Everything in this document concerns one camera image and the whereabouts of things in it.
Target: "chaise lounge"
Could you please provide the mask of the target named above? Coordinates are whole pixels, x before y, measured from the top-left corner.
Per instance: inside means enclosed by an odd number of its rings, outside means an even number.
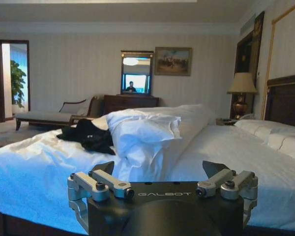
[[[81,118],[96,118],[103,115],[103,96],[96,95],[80,102],[64,102],[59,112],[30,111],[15,114],[16,130],[20,129],[21,122],[30,124],[47,124],[67,126]]]

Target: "picture frame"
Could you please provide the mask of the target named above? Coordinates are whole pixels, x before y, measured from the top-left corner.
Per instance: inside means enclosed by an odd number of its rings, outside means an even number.
[[[155,48],[155,75],[190,76],[191,64],[192,48]]]

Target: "nightstand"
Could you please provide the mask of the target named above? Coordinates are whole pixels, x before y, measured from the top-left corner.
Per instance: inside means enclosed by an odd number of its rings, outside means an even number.
[[[234,125],[238,120],[237,119],[216,119],[216,125]]]

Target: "floor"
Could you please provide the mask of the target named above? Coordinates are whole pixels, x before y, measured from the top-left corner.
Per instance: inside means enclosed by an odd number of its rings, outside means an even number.
[[[0,147],[7,144],[22,141],[50,130],[50,128],[29,125],[28,122],[22,122],[18,131],[15,131],[15,120],[9,120],[0,123]]]

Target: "mirror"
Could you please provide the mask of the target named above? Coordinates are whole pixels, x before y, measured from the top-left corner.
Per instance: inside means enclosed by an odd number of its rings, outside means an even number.
[[[121,94],[151,95],[153,51],[121,52]]]

